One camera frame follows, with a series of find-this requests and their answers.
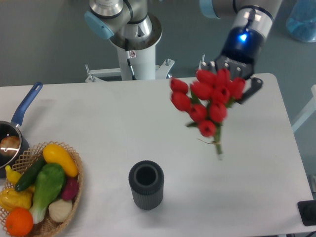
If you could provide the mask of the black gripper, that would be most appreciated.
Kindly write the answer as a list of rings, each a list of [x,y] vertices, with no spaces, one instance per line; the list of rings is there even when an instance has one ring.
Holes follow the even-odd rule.
[[[217,73],[227,69],[232,78],[249,79],[254,74],[254,65],[260,55],[265,38],[256,30],[235,27],[230,30],[220,55],[215,61],[200,61],[199,69]],[[250,78],[250,87],[243,93],[237,103],[243,104],[263,86],[257,77]]]

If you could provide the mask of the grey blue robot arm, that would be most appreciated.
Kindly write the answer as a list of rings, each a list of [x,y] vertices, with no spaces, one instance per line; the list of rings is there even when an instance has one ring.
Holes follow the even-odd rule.
[[[213,61],[201,60],[200,69],[217,72],[227,69],[233,77],[251,81],[238,100],[244,103],[261,89],[263,82],[254,75],[254,66],[269,35],[281,2],[278,0],[202,0],[204,16],[235,21],[221,53]],[[117,49],[122,80],[165,79],[174,61],[156,65],[156,44],[162,36],[157,17],[148,11],[144,0],[92,0],[84,19],[100,38]]]

